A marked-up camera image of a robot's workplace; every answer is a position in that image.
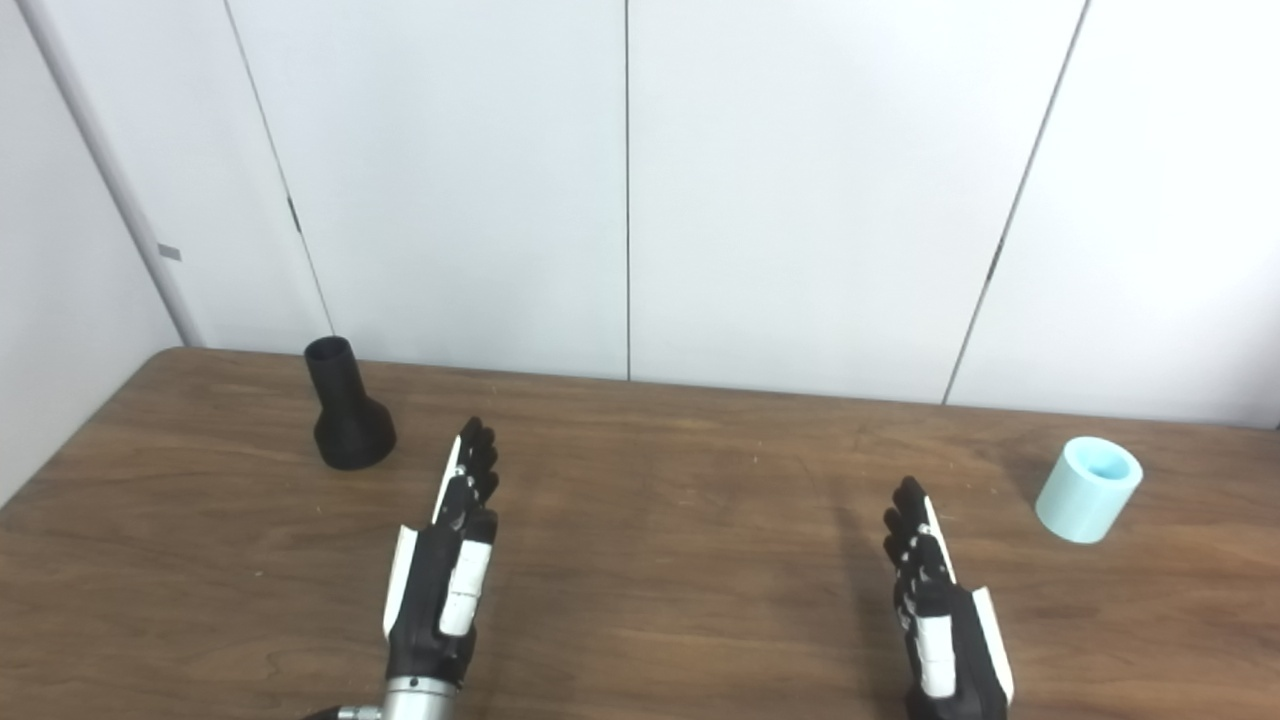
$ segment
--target black vase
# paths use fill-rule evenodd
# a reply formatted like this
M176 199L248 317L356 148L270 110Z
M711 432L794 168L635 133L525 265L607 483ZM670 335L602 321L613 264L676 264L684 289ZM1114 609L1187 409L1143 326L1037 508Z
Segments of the black vase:
M392 414L365 393L347 338L323 337L308 345L303 355L320 397L315 436L325 464L338 470L360 470L387 457L396 447Z

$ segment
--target white cabinet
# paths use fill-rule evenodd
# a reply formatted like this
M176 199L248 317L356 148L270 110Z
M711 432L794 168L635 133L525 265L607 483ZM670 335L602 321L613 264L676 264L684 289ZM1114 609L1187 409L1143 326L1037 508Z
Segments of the white cabinet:
M221 0L26 5L192 343L301 352L328 334Z
M1091 4L950 402L1276 427L1277 36Z
M27 31L0 1L0 503L178 334Z
M1080 8L631 0L634 377L941 401Z
M361 357L626 373L622 0L236 0Z

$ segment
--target wood grain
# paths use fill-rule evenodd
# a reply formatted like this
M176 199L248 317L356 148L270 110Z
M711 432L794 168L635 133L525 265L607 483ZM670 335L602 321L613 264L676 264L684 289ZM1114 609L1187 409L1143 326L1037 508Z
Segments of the wood grain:
M879 516L932 493L989 584L1015 719L1272 719L1280 434L364 364L401 445L325 468L301 357L156 356L0 511L5 717L293 720L378 702L399 523L471 414L502 530L460 720L900 720ZM1061 443L1147 480L1076 547Z

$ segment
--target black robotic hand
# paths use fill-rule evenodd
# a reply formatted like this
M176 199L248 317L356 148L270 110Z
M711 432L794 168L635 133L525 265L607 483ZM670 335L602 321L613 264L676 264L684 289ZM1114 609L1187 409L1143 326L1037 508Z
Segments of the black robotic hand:
M956 584L933 503L915 478L893 492L884 524L884 551L897 568L893 605L915 675L908 717L1005 720L1014 678L991 593Z
M453 441L431 523L401 528L383 629L387 678L430 678L461 687L475 648L480 601L498 514L485 507L498 488L493 429L471 418Z

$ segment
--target light blue cup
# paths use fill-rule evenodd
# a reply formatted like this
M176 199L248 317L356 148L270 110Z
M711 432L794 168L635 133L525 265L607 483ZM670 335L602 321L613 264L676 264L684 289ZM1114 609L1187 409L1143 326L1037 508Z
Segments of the light blue cup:
M1036 501L1036 514L1065 539L1098 542L1140 482L1142 465L1128 450L1102 438L1073 438Z

